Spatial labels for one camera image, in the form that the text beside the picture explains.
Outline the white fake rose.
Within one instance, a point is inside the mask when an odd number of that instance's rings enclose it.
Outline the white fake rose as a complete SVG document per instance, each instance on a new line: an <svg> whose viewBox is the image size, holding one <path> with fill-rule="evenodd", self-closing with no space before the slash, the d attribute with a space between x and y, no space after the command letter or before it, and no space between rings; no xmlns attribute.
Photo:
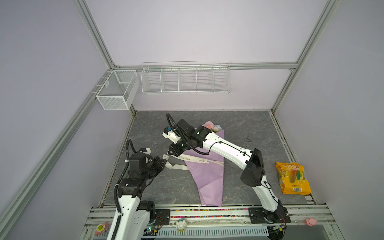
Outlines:
<svg viewBox="0 0 384 240"><path fill-rule="evenodd" d="M215 133L220 132L221 130L222 130L222 128L221 128L220 125L214 125L214 126L213 126L213 131L214 131Z"/></svg>

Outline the cream printed ribbon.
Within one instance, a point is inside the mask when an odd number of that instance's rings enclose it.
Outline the cream printed ribbon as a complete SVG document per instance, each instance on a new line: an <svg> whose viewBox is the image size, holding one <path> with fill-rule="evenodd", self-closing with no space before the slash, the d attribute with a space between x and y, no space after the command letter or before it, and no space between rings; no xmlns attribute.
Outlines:
<svg viewBox="0 0 384 240"><path fill-rule="evenodd" d="M165 159L167 161L166 167L168 169L183 170L183 171L189 170L189 168L186 165L172 165L172 164L170 164L168 162L169 157L170 157L169 155L166 155L166 154L163 155L163 159ZM224 163L220 162L220 161L207 160L207 159L198 158L198 157L194 157L194 156L188 156L188 155L184 155L184 154L182 154L178 157L173 156L173 158L176 158L178 160L182 160L184 162L191 162L191 163L198 163L198 164L216 164L216 165L220 165L222 167L224 166Z"/></svg>

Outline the pink purple wrapping paper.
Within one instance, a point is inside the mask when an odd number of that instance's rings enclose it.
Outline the pink purple wrapping paper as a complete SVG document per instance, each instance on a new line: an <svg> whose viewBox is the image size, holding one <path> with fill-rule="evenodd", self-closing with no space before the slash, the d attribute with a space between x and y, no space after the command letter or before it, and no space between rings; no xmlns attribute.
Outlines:
<svg viewBox="0 0 384 240"><path fill-rule="evenodd" d="M223 203L224 157L213 151L204 156L188 150L184 155L200 159L185 163L197 185L202 206L220 207Z"/></svg>

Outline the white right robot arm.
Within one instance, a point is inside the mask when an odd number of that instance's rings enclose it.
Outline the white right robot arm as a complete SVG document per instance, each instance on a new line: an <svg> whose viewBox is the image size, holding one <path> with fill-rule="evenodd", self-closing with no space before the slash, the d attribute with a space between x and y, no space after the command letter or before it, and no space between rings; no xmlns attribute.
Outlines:
<svg viewBox="0 0 384 240"><path fill-rule="evenodd" d="M264 170L261 151L241 148L219 137L212 130L200 126L188 127L183 130L167 127L163 137L172 141L168 154L179 157L187 150L193 150L200 155L216 153L231 161L243 170L240 179L251 187L261 202L261 207L251 210L251 222L257 224L287 224L291 222L287 208L273 193Z"/></svg>

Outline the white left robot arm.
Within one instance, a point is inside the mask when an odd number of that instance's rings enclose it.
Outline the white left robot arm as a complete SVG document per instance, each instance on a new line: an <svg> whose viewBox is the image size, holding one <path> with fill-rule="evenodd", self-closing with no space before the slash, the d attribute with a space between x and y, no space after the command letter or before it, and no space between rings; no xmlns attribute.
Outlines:
<svg viewBox="0 0 384 240"><path fill-rule="evenodd" d="M114 188L116 212L108 240L140 240L146 226L156 220L152 201L142 201L147 181L153 180L167 163L166 159L148 154L133 154Z"/></svg>

